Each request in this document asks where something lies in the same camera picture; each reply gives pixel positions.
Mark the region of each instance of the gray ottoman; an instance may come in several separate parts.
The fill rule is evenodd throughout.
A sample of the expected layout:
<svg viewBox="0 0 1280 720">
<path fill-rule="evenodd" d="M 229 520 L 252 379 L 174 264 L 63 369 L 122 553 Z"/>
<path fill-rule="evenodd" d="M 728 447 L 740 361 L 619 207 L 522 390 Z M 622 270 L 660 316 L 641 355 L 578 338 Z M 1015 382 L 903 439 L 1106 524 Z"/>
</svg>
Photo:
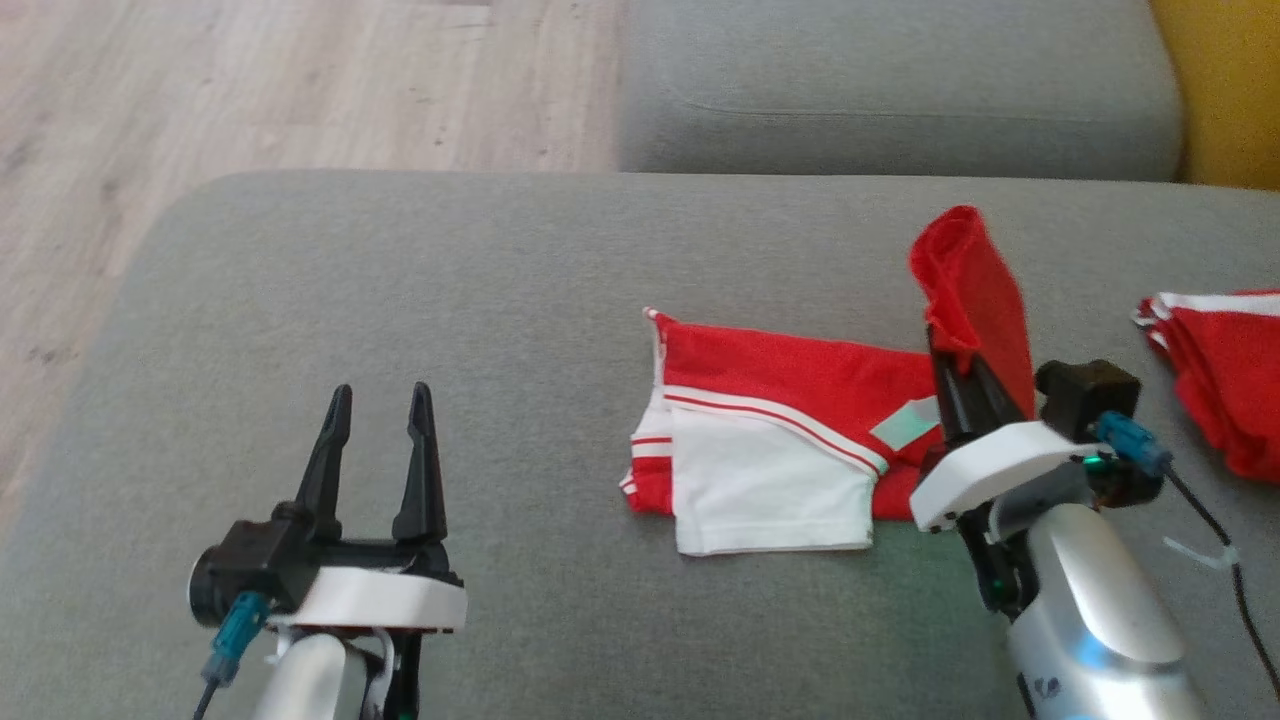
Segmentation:
<svg viewBox="0 0 1280 720">
<path fill-rule="evenodd" d="M 1280 197 L 952 178 L 297 172 L 179 202 L 132 266 L 0 547 L 4 717 L 183 717 L 210 633 L 195 557 L 292 496 L 355 386 L 338 514 L 384 536 L 413 380 L 435 393 L 467 629 L 428 643 L 424 717 L 1024 717 L 959 537 L 685 559 L 617 480 L 649 395 L 640 307 L 923 346 L 906 250 L 957 202 L 1021 279 L 1036 359 L 1111 357 L 1238 539 L 1280 647 L 1280 493 L 1228 475 L 1126 313 L 1144 292 L 1274 284 Z M 1169 495 L 1111 514 L 1183 624 L 1219 717 L 1270 708 L 1226 575 Z M 246 716 L 270 644 L 211 720 Z"/>
<path fill-rule="evenodd" d="M 636 0 L 625 170 L 1170 179 L 1146 0 Z"/>
</svg>

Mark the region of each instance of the red fabric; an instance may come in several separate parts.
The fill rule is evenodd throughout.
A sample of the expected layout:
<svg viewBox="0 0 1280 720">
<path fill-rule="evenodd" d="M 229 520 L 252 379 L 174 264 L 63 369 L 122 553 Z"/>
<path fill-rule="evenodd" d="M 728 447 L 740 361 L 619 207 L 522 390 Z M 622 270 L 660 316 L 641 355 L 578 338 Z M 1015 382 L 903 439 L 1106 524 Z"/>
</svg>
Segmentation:
<svg viewBox="0 0 1280 720">
<path fill-rule="evenodd" d="M 1036 377 L 1018 282 L 977 208 L 961 205 L 924 228 L 911 273 L 928 299 L 933 347 L 954 352 L 961 373 L 980 354 L 1027 418 L 1036 416 Z"/>
<path fill-rule="evenodd" d="M 1138 313 L 1153 322 L 1148 338 L 1178 373 L 1178 397 L 1233 473 L 1280 483 L 1280 363 L 1271 354 L 1280 347 L 1280 316 L 1201 311 L 1178 306 L 1179 296 L 1164 297 L 1171 304 L 1167 319 L 1156 316 L 1153 299 Z"/>
<path fill-rule="evenodd" d="M 928 355 L 852 342 L 812 340 L 754 329 L 681 323 L 654 314 L 663 345 L 663 384 L 765 400 L 786 405 L 890 462 L 876 484 L 872 516 L 911 520 L 910 496 L 924 451 L 941 442 L 934 428 L 893 452 L 872 428 L 910 400 L 933 395 Z M 671 459 L 632 461 L 636 492 L 627 496 L 643 512 L 671 514 Z"/>
</svg>

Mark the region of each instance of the wooden floor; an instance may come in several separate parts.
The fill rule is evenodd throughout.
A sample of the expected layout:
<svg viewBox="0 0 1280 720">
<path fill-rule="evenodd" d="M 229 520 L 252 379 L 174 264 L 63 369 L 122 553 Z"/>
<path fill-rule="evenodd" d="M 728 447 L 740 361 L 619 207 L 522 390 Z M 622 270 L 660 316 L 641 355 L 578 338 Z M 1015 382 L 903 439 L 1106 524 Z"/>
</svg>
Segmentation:
<svg viewBox="0 0 1280 720">
<path fill-rule="evenodd" d="M 0 528 L 122 273 L 266 168 L 608 170 L 622 0 L 0 0 Z"/>
</svg>

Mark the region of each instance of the black cable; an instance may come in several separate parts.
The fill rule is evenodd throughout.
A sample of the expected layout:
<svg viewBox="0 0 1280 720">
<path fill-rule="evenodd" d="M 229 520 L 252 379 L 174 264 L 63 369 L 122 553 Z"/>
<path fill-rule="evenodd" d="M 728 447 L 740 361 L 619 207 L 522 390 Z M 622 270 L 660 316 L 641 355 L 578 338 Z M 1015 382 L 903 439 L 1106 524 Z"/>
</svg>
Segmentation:
<svg viewBox="0 0 1280 720">
<path fill-rule="evenodd" d="M 1212 514 L 1204 507 L 1204 505 L 1196 497 L 1196 493 L 1187 487 L 1187 483 L 1178 477 L 1178 473 L 1169 465 L 1165 465 L 1165 477 L 1169 482 L 1178 488 L 1178 492 L 1190 503 L 1196 512 L 1208 524 L 1217 536 L 1217 539 L 1222 542 L 1222 547 L 1231 547 L 1231 537 L 1226 534 L 1222 525 L 1213 518 Z M 1244 632 L 1249 634 L 1249 641 L 1253 643 L 1254 652 L 1258 653 L 1258 660 L 1262 661 L 1262 667 L 1267 671 L 1267 679 L 1271 680 L 1271 691 L 1276 694 L 1276 702 L 1280 703 L 1280 674 L 1276 674 L 1275 662 L 1271 661 L 1271 655 L 1267 653 L 1267 648 L 1262 644 L 1262 637 L 1258 635 L 1258 628 L 1253 624 L 1253 615 L 1249 612 L 1249 602 L 1244 597 L 1244 573 L 1240 570 L 1240 561 L 1234 560 L 1231 562 L 1231 584 L 1235 585 L 1235 606 L 1240 611 L 1240 620 L 1244 623 Z"/>
<path fill-rule="evenodd" d="M 205 717 L 205 711 L 209 710 L 209 701 L 214 700 L 214 691 L 218 689 L 218 683 L 210 680 L 205 684 L 205 692 L 200 696 L 200 702 L 196 703 L 196 714 L 191 716 L 191 720 L 202 720 Z"/>
</svg>

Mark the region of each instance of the mustard yellow fabric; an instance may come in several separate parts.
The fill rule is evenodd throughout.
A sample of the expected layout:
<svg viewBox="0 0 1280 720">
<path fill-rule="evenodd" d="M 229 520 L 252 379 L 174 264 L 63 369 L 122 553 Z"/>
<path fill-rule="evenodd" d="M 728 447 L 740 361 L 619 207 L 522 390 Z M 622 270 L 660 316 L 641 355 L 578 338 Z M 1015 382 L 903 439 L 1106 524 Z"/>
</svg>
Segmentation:
<svg viewBox="0 0 1280 720">
<path fill-rule="evenodd" d="M 1183 179 L 1280 190 L 1280 0 L 1151 0 L 1187 104 Z"/>
</svg>

